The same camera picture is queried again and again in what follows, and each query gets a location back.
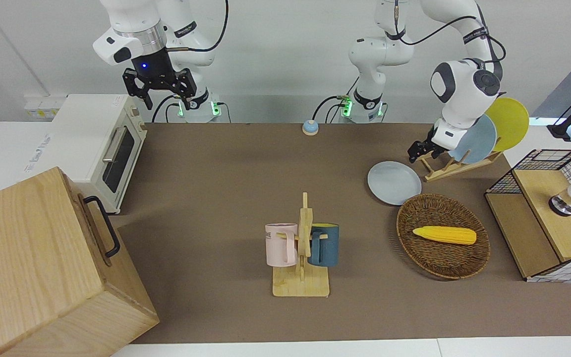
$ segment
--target yellow plate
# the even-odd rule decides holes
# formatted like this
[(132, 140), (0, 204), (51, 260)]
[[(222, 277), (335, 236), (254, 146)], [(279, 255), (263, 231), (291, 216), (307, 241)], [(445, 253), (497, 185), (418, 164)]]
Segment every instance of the yellow plate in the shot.
[(493, 151), (504, 151), (514, 147), (528, 132), (530, 115), (523, 104), (515, 99), (497, 98), (486, 111), (486, 115), (495, 124), (499, 138)]

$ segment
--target wooden mug holder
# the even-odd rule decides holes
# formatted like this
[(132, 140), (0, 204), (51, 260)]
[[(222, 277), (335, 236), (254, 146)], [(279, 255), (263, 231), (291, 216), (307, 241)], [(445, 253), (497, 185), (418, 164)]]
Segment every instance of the wooden mug holder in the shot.
[(329, 276), (327, 267), (308, 263), (311, 256), (310, 236), (312, 230), (312, 209), (308, 208), (308, 193), (303, 193), (303, 208), (299, 210), (299, 234), (297, 264), (289, 267), (272, 268), (272, 294), (277, 297), (319, 298), (329, 296)]

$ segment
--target dark teal mug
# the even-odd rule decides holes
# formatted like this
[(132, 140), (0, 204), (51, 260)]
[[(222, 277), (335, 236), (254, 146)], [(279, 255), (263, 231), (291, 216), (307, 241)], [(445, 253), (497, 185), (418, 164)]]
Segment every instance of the dark teal mug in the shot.
[(333, 267), (338, 264), (338, 225), (313, 223), (311, 232), (311, 256), (308, 263), (319, 267)]

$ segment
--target yellow corn cob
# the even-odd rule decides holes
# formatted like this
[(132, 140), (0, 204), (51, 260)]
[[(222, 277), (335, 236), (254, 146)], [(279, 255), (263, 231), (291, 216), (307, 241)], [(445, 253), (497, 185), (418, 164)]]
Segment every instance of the yellow corn cob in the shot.
[(424, 226), (413, 230), (415, 235), (438, 242), (474, 244), (477, 233), (473, 229), (443, 226)]

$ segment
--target mug handle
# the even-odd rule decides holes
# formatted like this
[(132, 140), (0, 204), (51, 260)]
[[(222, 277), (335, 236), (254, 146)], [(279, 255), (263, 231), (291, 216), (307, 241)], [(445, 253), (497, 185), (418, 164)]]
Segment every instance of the mug handle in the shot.
[(296, 254), (294, 254), (294, 258), (290, 259), (290, 257), (293, 256), (292, 253), (294, 251), (294, 233), (286, 232), (285, 235), (285, 262), (286, 264), (294, 264), (296, 262)]
[(320, 231), (312, 232), (312, 261), (317, 264), (322, 264), (321, 262), (321, 235), (323, 233)]

